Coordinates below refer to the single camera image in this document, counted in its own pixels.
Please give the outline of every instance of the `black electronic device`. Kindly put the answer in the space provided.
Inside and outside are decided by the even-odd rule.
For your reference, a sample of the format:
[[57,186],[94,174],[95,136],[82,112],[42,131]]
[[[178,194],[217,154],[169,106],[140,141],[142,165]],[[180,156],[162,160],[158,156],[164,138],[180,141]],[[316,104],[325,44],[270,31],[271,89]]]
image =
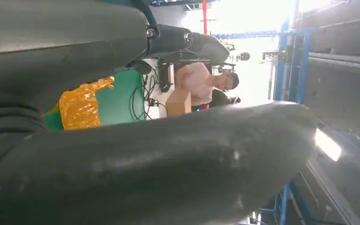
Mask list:
[[160,59],[158,61],[159,88],[161,92],[168,92],[171,85],[171,64]]

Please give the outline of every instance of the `red pole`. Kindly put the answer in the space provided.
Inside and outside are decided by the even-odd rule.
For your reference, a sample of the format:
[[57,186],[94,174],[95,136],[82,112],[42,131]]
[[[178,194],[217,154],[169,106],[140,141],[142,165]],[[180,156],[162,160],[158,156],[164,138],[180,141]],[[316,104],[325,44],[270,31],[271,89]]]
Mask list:
[[202,0],[202,11],[203,11],[203,33],[208,34],[208,26],[207,26],[207,19],[206,19],[206,0]]

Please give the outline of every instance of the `gray metal panel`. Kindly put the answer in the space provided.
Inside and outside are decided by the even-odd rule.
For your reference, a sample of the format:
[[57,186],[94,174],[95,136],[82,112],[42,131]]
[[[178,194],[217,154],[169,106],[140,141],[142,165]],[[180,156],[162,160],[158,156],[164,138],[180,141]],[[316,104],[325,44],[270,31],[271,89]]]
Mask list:
[[343,148],[338,162],[313,159],[311,170],[349,222],[360,224],[360,73],[310,64],[304,103]]

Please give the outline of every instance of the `woman's hair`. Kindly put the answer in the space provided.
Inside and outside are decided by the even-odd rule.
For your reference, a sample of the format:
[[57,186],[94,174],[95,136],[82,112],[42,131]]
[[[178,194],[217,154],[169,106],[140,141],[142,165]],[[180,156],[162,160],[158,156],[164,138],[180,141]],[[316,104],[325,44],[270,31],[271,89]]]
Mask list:
[[238,74],[236,74],[236,73],[231,73],[230,76],[232,78],[232,89],[234,89],[238,86],[238,84],[240,83],[240,80],[238,78]]
[[209,103],[209,108],[220,106],[220,105],[228,105],[230,100],[227,98],[223,92],[214,89],[212,91],[212,101]]

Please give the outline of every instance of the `metal bolt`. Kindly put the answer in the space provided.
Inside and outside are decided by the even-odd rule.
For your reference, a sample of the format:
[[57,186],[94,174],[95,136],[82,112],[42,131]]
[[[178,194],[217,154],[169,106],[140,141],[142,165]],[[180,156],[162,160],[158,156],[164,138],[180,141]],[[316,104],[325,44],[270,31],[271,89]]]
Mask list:
[[186,42],[193,42],[194,41],[194,35],[192,34],[192,33],[186,33],[185,35],[184,35],[184,40],[186,41]]
[[155,36],[155,31],[154,31],[154,29],[148,29],[148,30],[147,30],[147,37],[148,37],[148,38],[154,38],[154,36]]

